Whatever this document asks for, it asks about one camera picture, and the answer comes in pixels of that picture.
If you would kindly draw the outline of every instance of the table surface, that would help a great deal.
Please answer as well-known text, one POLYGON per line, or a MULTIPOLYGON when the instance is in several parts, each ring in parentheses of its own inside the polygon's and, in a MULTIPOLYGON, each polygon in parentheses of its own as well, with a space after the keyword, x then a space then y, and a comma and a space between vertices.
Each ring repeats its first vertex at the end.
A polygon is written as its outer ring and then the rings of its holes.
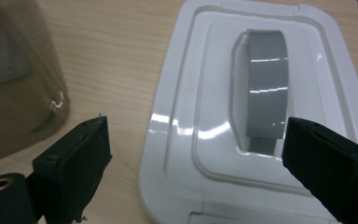
MULTIPOLYGON (((266 0, 307 4, 340 26, 358 74, 356 0, 266 0)), ((0 160, 0 175, 32 172, 31 161, 78 123, 109 118, 114 155, 84 215, 88 223, 152 223, 138 170, 161 66, 185 0, 38 0, 56 46, 71 112, 49 139, 0 160)))

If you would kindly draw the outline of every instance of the white plastic container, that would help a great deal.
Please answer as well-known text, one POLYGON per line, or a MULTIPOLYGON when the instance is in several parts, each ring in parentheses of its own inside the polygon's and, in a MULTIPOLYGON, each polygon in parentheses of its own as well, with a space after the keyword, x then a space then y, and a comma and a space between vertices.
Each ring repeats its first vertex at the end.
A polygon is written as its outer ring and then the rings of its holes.
POLYGON ((358 143, 358 78, 330 16, 303 5, 188 0, 161 71, 139 177, 158 223, 337 222, 283 167, 282 139, 271 155, 249 151, 241 131, 249 108, 233 93, 246 92, 247 75, 232 66, 234 45, 249 30, 283 33, 286 117, 358 143))

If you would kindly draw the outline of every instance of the transparent container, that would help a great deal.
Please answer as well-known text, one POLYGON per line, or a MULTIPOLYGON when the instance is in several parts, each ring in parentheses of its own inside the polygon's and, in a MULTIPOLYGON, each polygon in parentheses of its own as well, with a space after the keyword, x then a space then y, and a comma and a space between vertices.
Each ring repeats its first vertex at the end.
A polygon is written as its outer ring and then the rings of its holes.
POLYGON ((55 133, 69 98, 35 0, 0 0, 0 158, 55 133))

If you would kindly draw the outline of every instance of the white plastic lid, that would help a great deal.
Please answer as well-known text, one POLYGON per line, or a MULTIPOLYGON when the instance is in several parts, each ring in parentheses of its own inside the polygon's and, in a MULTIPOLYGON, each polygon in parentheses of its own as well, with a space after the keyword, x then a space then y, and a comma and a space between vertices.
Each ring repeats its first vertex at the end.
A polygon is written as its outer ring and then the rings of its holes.
POLYGON ((246 94, 249 75, 233 72, 232 62, 243 56, 233 56, 236 41, 250 30, 285 38, 286 117, 358 143, 358 78, 330 16, 303 5, 188 0, 162 67, 139 177, 158 223, 337 222, 283 167, 283 139, 270 155, 249 151, 241 131, 248 108, 233 96, 246 94))

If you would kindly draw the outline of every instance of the clear plastic container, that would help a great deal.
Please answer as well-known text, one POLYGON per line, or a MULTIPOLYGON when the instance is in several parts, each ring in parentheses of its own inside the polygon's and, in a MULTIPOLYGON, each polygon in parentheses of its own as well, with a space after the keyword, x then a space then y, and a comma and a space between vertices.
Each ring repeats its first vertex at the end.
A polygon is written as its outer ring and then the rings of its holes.
POLYGON ((69 98, 35 0, 0 0, 0 158, 55 133, 69 98))

